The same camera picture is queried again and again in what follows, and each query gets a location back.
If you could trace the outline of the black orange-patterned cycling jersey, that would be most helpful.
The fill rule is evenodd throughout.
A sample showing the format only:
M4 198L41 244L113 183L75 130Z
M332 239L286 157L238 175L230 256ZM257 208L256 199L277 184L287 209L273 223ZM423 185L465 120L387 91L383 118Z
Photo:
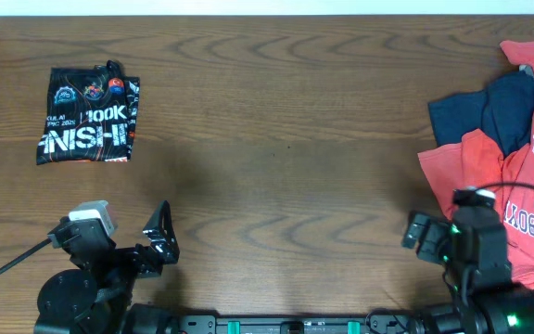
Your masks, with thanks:
M91 69L53 68L36 163L129 161L140 88L141 80L112 60Z

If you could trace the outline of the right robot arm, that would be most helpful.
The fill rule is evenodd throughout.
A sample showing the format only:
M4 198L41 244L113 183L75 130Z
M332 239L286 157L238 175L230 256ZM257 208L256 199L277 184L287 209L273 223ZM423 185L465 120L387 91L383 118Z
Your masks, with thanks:
M512 279L505 227L485 206L463 206L450 220L412 211L402 247L444 267L451 302L412 315L416 334L534 334L534 291Z

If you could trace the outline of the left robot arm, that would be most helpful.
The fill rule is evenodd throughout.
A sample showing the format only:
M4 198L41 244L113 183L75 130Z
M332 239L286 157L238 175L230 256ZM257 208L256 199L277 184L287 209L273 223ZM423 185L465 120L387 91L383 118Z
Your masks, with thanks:
M111 239L117 225L105 200L84 202L60 220L47 240L64 250L74 269L42 286L35 333L167 333L180 331L179 320L165 309L133 304L134 283L158 277L178 263L180 250L171 208L163 200L143 228L148 246L119 248Z

